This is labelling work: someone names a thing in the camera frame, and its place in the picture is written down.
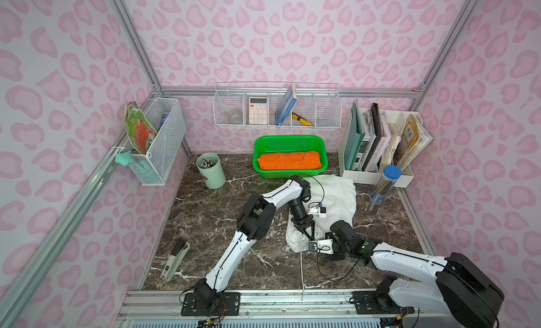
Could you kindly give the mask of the white shorts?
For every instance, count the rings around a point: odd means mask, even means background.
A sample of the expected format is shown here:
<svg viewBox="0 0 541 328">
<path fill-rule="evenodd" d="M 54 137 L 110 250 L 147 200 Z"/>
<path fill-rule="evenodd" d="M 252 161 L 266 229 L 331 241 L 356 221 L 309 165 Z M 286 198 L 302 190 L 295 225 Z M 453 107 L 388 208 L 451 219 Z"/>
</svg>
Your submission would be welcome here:
<svg viewBox="0 0 541 328">
<path fill-rule="evenodd" d="M 331 231 L 331 225 L 343 220 L 350 225 L 356 212 L 356 190 L 351 179 L 335 175 L 319 175 L 316 177 L 304 177 L 310 183 L 311 199 L 304 203 L 306 211 L 310 206 L 319 203 L 327 208 L 327 218 L 313 217 L 315 222 L 315 240 L 325 238 L 325 234 Z M 288 215 L 286 230 L 286 242 L 289 248 L 299 253 L 308 250 L 307 239 L 302 238 L 301 232 L 293 225 L 292 215 Z"/>
</svg>

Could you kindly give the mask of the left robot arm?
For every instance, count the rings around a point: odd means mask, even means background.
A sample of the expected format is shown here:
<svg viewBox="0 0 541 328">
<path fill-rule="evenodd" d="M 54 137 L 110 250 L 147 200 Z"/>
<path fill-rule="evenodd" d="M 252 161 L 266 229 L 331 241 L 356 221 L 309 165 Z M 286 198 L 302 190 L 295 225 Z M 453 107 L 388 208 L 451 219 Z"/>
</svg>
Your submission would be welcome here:
<svg viewBox="0 0 541 328">
<path fill-rule="evenodd" d="M 314 240 L 315 222 L 304 204 L 311 200 L 311 186 L 298 175 L 291 176 L 282 186 L 263 195 L 252 193 L 237 218 L 237 230 L 230 245 L 214 268 L 194 287 L 194 296 L 211 309 L 228 286 L 232 274 L 250 248 L 265 238 L 276 212 L 288 206 L 295 229 L 307 239 Z"/>
</svg>

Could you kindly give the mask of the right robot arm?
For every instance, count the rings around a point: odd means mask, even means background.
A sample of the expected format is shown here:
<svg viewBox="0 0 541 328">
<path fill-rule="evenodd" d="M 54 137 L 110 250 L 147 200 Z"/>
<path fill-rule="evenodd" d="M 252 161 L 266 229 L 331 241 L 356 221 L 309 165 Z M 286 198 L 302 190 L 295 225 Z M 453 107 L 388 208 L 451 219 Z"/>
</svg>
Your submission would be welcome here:
<svg viewBox="0 0 541 328">
<path fill-rule="evenodd" d="M 498 327 L 502 290 L 461 253 L 429 256 L 366 239 L 344 221 L 335 222 L 318 253 L 333 260 L 352 257 L 356 264 L 388 271 L 375 291 L 357 291 L 359 312 L 405 313 L 426 309 L 453 317 L 463 327 Z"/>
</svg>

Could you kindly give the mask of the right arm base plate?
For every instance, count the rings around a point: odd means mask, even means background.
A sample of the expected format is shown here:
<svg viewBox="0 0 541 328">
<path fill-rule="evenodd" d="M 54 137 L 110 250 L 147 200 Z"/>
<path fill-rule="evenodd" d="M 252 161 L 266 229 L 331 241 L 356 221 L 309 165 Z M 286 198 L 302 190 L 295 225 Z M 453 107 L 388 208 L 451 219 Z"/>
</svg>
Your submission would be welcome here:
<svg viewBox="0 0 541 328">
<path fill-rule="evenodd" d="M 349 302 L 355 306 L 357 315 L 388 314 L 390 308 L 377 299 L 375 291 L 354 291 Z"/>
</svg>

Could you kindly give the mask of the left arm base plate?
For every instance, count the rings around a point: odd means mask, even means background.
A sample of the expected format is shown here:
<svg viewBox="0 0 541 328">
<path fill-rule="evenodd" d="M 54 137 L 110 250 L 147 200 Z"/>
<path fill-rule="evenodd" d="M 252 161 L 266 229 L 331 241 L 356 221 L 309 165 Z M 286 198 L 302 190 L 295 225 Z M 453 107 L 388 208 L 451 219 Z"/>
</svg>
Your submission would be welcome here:
<svg viewBox="0 0 541 328">
<path fill-rule="evenodd" d="M 241 293 L 225 292 L 218 294 L 208 305 L 203 305 L 193 293 L 185 294 L 182 300 L 181 315 L 184 317 L 238 316 Z"/>
</svg>

